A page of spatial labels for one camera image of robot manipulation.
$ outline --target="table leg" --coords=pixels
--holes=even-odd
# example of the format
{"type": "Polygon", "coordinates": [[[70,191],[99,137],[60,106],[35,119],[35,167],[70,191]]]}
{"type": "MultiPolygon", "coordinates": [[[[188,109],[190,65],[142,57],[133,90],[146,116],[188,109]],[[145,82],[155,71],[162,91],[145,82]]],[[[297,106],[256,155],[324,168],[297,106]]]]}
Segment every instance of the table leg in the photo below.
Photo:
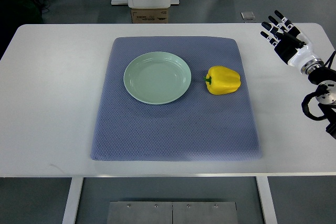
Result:
{"type": "Polygon", "coordinates": [[[277,224],[278,222],[274,210],[271,190],[268,184],[268,178],[267,176],[257,176],[256,179],[265,224],[277,224]]]}
{"type": "Polygon", "coordinates": [[[62,224],[75,224],[83,178],[72,178],[62,224]]]}

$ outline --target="robotic hand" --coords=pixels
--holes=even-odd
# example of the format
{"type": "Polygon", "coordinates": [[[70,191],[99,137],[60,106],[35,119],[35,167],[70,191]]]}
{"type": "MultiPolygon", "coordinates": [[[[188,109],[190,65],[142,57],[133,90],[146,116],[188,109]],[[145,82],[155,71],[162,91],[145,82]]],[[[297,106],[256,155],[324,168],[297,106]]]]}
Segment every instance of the robotic hand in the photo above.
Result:
{"type": "Polygon", "coordinates": [[[280,12],[276,10],[275,14],[281,19],[281,23],[269,16],[272,24],[261,24],[273,36],[264,31],[261,35],[274,46],[274,51],[286,64],[296,67],[301,74],[308,75],[309,81],[318,86],[315,92],[305,97],[302,110],[307,117],[315,121],[328,119],[330,124],[326,131],[336,138],[336,112],[333,110],[336,108],[336,71],[330,68],[336,51],[324,64],[314,54],[312,42],[308,37],[280,12]],[[310,113],[308,103],[313,97],[318,100],[323,116],[317,117],[310,113]]]}

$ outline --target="ceramic plate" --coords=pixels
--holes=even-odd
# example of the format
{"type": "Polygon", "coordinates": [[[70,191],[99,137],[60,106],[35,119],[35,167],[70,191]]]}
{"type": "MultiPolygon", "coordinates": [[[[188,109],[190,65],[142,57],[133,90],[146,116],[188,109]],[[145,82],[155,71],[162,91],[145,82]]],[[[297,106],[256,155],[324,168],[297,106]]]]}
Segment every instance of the ceramic plate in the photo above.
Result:
{"type": "Polygon", "coordinates": [[[189,88],[191,72],[187,63],[168,52],[149,52],[127,66],[124,85],[137,100],[165,104],[181,97],[189,88]]]}

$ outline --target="cardboard box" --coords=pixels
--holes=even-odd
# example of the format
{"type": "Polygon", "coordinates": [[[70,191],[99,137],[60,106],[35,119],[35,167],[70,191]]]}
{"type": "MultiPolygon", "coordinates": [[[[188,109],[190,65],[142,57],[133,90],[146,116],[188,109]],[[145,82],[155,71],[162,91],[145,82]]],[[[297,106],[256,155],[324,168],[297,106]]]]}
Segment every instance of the cardboard box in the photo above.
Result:
{"type": "Polygon", "coordinates": [[[165,24],[168,23],[168,8],[131,9],[134,24],[165,24]]]}

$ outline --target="dark clothing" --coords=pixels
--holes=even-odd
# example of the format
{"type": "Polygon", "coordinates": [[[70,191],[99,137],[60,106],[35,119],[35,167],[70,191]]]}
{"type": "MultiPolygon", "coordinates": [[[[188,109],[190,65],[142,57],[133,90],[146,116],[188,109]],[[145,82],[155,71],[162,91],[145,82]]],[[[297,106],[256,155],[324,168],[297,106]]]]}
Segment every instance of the dark clothing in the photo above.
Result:
{"type": "Polygon", "coordinates": [[[0,57],[16,29],[23,24],[42,24],[35,0],[0,0],[0,57]]]}

